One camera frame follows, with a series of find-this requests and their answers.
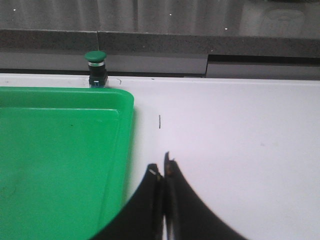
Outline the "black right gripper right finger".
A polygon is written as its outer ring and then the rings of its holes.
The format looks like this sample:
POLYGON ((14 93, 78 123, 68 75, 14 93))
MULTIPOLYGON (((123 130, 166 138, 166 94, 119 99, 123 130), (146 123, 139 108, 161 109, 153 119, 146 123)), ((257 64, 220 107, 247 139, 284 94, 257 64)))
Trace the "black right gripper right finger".
POLYGON ((168 240, 244 240, 195 193, 178 163, 164 156, 164 214, 168 240))

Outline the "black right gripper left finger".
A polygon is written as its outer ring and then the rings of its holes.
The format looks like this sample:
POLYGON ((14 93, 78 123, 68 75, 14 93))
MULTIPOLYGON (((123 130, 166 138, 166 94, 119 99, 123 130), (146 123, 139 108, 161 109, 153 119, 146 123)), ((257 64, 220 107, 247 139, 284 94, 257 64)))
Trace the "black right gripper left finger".
POLYGON ((93 240, 161 240, 163 238, 164 178, 155 163, 129 201, 93 240))

